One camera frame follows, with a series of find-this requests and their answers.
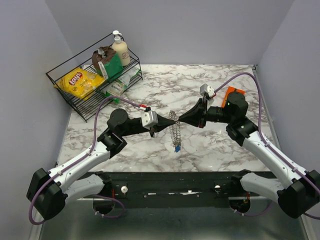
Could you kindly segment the blue key tag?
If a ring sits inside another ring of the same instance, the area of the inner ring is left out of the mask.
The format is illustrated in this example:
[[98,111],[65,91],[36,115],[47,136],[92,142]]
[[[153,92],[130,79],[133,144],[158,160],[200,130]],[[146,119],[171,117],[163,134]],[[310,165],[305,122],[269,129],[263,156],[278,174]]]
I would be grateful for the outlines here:
[[175,152],[175,153],[178,153],[180,150],[181,150],[181,147],[178,145],[178,146],[175,147],[174,152]]

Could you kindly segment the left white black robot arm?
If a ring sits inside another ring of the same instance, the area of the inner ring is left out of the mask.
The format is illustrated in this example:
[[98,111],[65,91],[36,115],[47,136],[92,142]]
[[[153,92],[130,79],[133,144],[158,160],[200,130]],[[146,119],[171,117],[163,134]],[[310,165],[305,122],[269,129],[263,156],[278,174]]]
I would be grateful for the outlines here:
[[30,201],[29,221],[37,225],[33,209],[46,221],[58,215],[68,202],[90,195],[107,197],[111,191],[108,182],[96,174],[85,179],[81,176],[120,153],[127,145],[124,137],[141,133],[153,137],[174,124],[174,120],[150,109],[141,112],[138,118],[129,118],[124,109],[115,109],[107,121],[107,129],[100,136],[94,135],[91,146],[85,151],[63,165],[48,171],[40,168],[33,173],[26,194]]

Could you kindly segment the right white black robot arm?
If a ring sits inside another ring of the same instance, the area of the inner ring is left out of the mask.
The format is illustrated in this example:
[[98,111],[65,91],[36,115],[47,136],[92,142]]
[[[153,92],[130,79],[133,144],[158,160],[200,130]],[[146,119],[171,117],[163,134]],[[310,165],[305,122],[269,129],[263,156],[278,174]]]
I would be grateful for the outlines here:
[[316,170],[307,171],[290,160],[259,132],[258,126],[246,116],[249,105],[243,94],[229,93],[224,107],[208,104],[206,97],[200,98],[178,120],[198,128],[204,128],[207,122],[225,123],[228,136],[254,154],[276,177],[267,179],[244,170],[230,183],[234,195],[256,193],[278,203],[294,219],[319,203],[320,174]]

